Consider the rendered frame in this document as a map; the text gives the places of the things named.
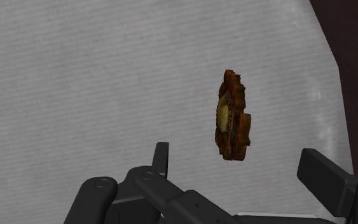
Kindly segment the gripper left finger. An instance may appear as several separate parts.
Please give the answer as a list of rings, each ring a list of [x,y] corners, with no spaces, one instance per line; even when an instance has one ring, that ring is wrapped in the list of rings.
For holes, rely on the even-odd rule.
[[[121,183],[86,180],[64,224],[198,224],[196,194],[167,179],[168,163],[169,143],[158,142],[152,164],[130,169]]]

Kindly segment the brown and yellow lumpy object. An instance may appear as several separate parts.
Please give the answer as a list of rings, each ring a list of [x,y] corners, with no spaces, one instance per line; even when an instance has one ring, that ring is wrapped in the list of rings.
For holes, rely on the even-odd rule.
[[[241,77],[227,69],[218,92],[215,131],[215,143],[224,160],[243,161],[247,147],[251,145],[252,118],[245,108],[245,87]]]

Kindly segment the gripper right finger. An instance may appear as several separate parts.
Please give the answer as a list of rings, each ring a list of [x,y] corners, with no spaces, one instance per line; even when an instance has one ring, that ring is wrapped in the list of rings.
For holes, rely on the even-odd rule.
[[[332,216],[345,218],[345,224],[358,224],[358,176],[319,151],[304,148],[297,177]]]

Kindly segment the dark red robot stand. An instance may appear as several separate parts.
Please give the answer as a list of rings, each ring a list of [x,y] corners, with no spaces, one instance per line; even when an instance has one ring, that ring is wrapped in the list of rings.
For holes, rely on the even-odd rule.
[[[350,154],[358,176],[358,0],[309,0],[337,63]]]

